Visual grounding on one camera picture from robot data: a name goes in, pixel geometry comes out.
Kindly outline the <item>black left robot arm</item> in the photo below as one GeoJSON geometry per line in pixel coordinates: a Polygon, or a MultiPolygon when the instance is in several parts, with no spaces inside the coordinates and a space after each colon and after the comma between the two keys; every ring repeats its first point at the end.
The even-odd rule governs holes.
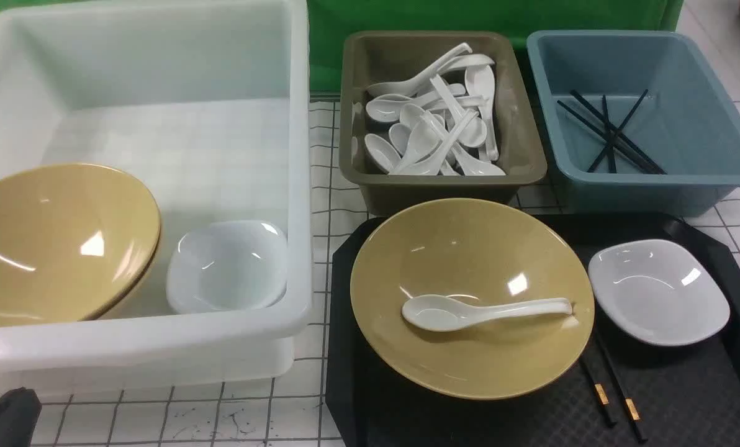
{"type": "Polygon", "coordinates": [[[33,389],[0,396],[0,446],[29,446],[43,405],[33,389]]]}

